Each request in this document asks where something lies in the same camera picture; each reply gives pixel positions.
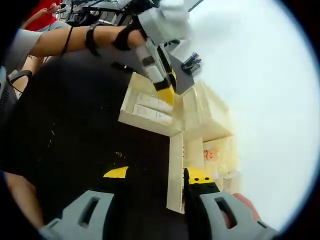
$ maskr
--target black table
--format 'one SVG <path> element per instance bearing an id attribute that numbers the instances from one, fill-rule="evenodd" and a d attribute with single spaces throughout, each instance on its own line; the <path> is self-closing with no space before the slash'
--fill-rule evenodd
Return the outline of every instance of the black table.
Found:
<path id="1" fill-rule="evenodd" d="M 35 185 L 46 222 L 94 189 L 104 173 L 129 166 L 130 205 L 116 239 L 188 239 L 185 216 L 166 209 L 169 138 L 118 122 L 131 73 L 111 62 L 141 73 L 137 56 L 101 54 L 70 53 L 39 70 L 6 126 L 1 165 Z M 194 82 L 170 58 L 181 94 Z"/>

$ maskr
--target desk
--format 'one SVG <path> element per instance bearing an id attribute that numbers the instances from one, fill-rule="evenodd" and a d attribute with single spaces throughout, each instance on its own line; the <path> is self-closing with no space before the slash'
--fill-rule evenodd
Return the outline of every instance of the desk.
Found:
<path id="1" fill-rule="evenodd" d="M 37 72 L 6 128 L 5 148 L 14 151 L 7 152 L 3 168 L 35 185 L 48 222 L 104 173 L 129 166 L 139 177 L 130 179 L 129 210 L 118 237 L 188 239 L 184 215 L 166 209 L 169 138 L 118 122 L 131 74 L 112 69 L 111 62 L 140 73 L 142 67 L 133 52 L 100 53 L 102 59 L 88 51 L 50 59 Z M 171 60 L 182 93 L 193 79 Z"/>

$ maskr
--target white wall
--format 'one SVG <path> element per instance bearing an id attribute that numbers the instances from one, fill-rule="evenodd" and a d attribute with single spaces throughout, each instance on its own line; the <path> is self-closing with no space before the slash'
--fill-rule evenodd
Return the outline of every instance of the white wall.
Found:
<path id="1" fill-rule="evenodd" d="M 202 79 L 229 105 L 242 194 L 281 229 L 305 198 L 320 145 L 319 68 L 291 15 L 273 0 L 204 0 L 173 55 L 203 59 Z"/>

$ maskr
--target red shirt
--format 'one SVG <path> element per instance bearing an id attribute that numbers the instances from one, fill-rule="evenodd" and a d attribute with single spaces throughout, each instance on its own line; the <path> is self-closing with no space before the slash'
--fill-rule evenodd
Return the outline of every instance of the red shirt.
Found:
<path id="1" fill-rule="evenodd" d="M 32 9 L 32 12 L 27 19 L 31 18 L 41 9 L 49 9 L 53 3 L 56 3 L 56 5 L 58 6 L 61 4 L 61 0 L 40 0 L 38 3 L 38 6 Z M 51 13 L 46 13 L 46 14 L 43 14 L 38 19 L 31 22 L 25 29 L 36 32 L 40 29 L 45 28 L 50 24 L 53 24 L 55 21 L 57 21 L 57 19 L 54 16 L 52 16 Z"/>

